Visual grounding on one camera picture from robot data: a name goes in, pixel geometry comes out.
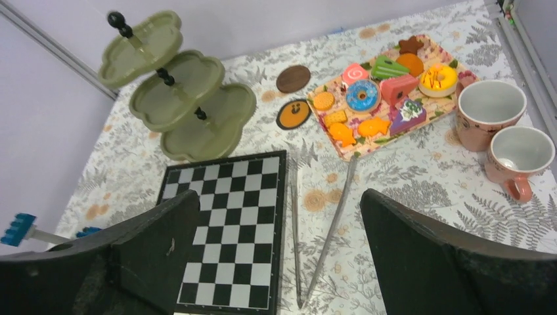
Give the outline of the pink cake slice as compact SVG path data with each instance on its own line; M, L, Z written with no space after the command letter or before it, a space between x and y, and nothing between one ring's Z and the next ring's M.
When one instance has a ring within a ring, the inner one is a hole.
M385 79L380 82L382 100L385 100L391 107L395 107L410 92L415 90L418 84L419 80L411 74Z

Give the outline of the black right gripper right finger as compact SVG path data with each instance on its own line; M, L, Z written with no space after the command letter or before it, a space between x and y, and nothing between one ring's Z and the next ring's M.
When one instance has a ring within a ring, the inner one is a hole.
M388 314L556 313L556 255L463 232L373 189L360 209Z

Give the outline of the blue frosted donut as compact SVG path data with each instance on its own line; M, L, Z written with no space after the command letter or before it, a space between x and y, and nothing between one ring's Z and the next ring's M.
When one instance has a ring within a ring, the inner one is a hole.
M353 82L346 91L346 103L353 112L373 112L380 104L380 88L371 80Z

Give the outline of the green three-tier dessert stand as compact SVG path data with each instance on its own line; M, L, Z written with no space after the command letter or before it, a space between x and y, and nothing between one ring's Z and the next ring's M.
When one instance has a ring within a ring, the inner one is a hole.
M118 11L107 14L118 31L102 54L99 81L109 89L140 76L129 110L160 133L162 152L175 161L206 161L228 156L256 110L249 86L224 83L225 68L212 56L182 50L181 19L171 10L130 26Z

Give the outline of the green cake slice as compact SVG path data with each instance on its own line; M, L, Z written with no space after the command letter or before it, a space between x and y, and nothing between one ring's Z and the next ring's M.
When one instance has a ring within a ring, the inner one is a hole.
M389 79L392 77L400 77L409 74L410 70L398 62L380 55L376 58L371 69L371 75L376 79Z

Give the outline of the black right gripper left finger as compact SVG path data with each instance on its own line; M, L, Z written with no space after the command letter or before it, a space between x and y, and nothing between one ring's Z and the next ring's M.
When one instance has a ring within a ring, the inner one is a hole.
M187 190L44 252L1 257L2 314L173 314L200 215Z

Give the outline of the purple cake slice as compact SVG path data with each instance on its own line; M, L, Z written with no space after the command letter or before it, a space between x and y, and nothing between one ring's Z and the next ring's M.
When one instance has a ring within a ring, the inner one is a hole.
M427 111L421 102L406 98L396 107L390 108L389 118L391 120L390 135L395 136L425 122Z

